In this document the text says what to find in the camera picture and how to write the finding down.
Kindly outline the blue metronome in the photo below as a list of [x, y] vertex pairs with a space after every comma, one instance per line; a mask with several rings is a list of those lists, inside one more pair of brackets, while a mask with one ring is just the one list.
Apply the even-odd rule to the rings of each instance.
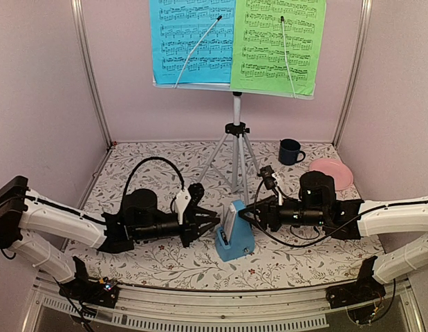
[[245, 208], [241, 200], [232, 201], [216, 229], [215, 248], [223, 262], [232, 261], [254, 252], [255, 240], [250, 224], [239, 216]]

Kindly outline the light blue music stand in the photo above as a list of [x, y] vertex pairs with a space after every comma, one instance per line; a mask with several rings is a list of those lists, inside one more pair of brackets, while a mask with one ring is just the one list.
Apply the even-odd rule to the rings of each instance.
[[[211, 30], [218, 25], [222, 20], [222, 16], [218, 16], [211, 23], [211, 26], [204, 32], [202, 37], [197, 41], [195, 46], [189, 51], [187, 58], [180, 70], [179, 76], [173, 84], [161, 84], [161, 88], [170, 89], [195, 89], [195, 90], [212, 90], [212, 91], [227, 91], [233, 95], [233, 121], [225, 125], [225, 133], [217, 142], [214, 151], [210, 154], [202, 172], [198, 176], [198, 182], [201, 182], [205, 177], [209, 168], [215, 169], [215, 172], [230, 186], [232, 193], [241, 192], [246, 204], [249, 203], [249, 189], [247, 173], [251, 168], [259, 169], [259, 164], [256, 160], [251, 147], [248, 134], [250, 129], [246, 127], [244, 122], [241, 122], [241, 91], [235, 91], [230, 88], [227, 83], [189, 83], [180, 84], [181, 77], [189, 63], [191, 56], [195, 53], [201, 42], [208, 36]], [[215, 166], [214, 159], [220, 152], [223, 143], [227, 138], [232, 139], [232, 179], [228, 180]]]

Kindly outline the green sheet music page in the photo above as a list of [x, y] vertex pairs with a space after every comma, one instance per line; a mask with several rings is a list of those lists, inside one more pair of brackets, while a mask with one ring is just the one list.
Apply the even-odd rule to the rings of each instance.
[[231, 89], [312, 96], [325, 16], [325, 1], [237, 1]]

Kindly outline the blue sheet music page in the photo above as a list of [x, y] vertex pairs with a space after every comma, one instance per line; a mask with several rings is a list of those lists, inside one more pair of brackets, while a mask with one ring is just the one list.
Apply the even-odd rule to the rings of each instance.
[[235, 9], [229, 0], [150, 1], [156, 84], [230, 83]]

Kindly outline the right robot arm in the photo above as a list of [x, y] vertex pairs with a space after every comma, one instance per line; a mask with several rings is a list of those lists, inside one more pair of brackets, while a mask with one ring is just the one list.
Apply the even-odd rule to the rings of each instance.
[[326, 238], [358, 240], [386, 233], [421, 232], [421, 236], [390, 253], [363, 261], [350, 296], [363, 302], [377, 284], [428, 265], [428, 196], [392, 202], [352, 199], [339, 201], [335, 181], [309, 171], [299, 179], [299, 197], [280, 191], [239, 211], [242, 219], [270, 235], [283, 225], [319, 226]]

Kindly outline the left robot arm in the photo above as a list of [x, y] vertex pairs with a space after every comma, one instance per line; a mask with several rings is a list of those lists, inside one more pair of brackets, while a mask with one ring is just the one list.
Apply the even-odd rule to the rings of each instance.
[[56, 249], [40, 232], [110, 254], [133, 250], [141, 241], [168, 237], [179, 237], [187, 248], [220, 222], [216, 212], [199, 207], [203, 196], [200, 183], [182, 184], [170, 212], [163, 212], [153, 190], [124, 188], [117, 213], [92, 214], [44, 197], [29, 188], [26, 177], [16, 176], [0, 189], [0, 250], [27, 259], [80, 300], [88, 300], [95, 294], [95, 285], [84, 262]]

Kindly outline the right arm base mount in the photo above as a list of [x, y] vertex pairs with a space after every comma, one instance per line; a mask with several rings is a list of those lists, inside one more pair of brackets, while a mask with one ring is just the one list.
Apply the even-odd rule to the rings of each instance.
[[347, 310], [349, 319], [357, 325], [367, 325], [374, 321], [382, 305], [386, 291], [377, 282], [351, 282], [326, 289], [326, 300], [331, 308], [342, 308], [370, 302]]

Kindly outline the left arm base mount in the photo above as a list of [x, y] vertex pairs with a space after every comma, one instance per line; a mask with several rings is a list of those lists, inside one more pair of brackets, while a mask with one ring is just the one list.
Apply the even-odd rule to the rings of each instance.
[[120, 288], [117, 281], [104, 277], [100, 281], [89, 279], [85, 263], [78, 257], [73, 257], [75, 273], [69, 282], [60, 284], [59, 294], [69, 299], [75, 299], [80, 304], [94, 304], [106, 308], [115, 308]]

